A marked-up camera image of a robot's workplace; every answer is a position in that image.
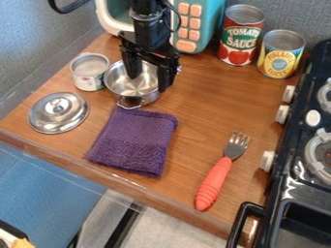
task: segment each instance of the silver pot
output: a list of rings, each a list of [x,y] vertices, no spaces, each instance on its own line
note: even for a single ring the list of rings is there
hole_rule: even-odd
[[[140,108],[160,97],[157,67],[145,61],[142,61],[142,73],[130,79],[120,60],[105,72],[104,81],[117,100],[117,105],[124,109]]]

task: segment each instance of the white knob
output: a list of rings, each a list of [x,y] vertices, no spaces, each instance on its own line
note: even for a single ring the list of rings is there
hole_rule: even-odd
[[[310,110],[306,114],[306,123],[308,126],[315,127],[320,122],[320,113],[317,110]]]
[[[264,151],[259,167],[266,172],[271,170],[272,162],[274,161],[274,151]]]
[[[288,116],[289,106],[287,105],[280,105],[278,108],[278,112],[276,115],[276,121],[278,123],[284,124],[286,122],[286,118]]]
[[[284,91],[284,94],[283,94],[283,98],[282,98],[283,102],[289,104],[293,99],[294,92],[295,92],[295,86],[288,85],[286,87],[286,90]]]

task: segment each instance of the wooden table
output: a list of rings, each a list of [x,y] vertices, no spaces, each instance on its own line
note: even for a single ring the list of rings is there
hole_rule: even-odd
[[[120,59],[119,40],[104,33],[84,51]],[[94,180],[167,214],[211,233],[227,236],[239,205],[263,204],[268,174],[258,168],[264,150],[275,150],[282,126],[274,122],[287,80],[261,75],[255,65],[229,67],[211,47],[198,55],[183,55],[183,71],[161,99],[144,109],[174,114],[179,119],[160,179],[146,178],[88,163],[84,155],[109,119],[115,101],[107,89],[84,92],[73,84],[69,66],[64,67],[37,92],[0,122],[0,140],[45,159],[59,167]],[[79,127],[60,135],[33,131],[29,109],[43,96],[59,91],[75,92],[91,106]],[[204,213],[194,210],[200,182],[223,156],[233,131],[252,137],[246,153],[235,161],[217,201]]]

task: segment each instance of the purple towel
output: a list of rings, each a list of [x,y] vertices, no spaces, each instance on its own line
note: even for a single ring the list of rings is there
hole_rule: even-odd
[[[93,163],[159,177],[177,125],[177,119],[169,114],[116,107],[86,158]]]

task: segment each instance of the tin can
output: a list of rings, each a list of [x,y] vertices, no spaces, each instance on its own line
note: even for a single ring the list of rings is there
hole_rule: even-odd
[[[263,37],[258,70],[270,78],[290,77],[299,65],[305,44],[305,39],[293,31],[268,32]]]
[[[104,73],[109,67],[109,60],[99,53],[86,52],[73,60],[70,70],[75,86],[84,91],[103,89]]]
[[[228,7],[220,40],[220,59],[232,66],[251,63],[263,22],[262,10],[254,6],[239,4]]]

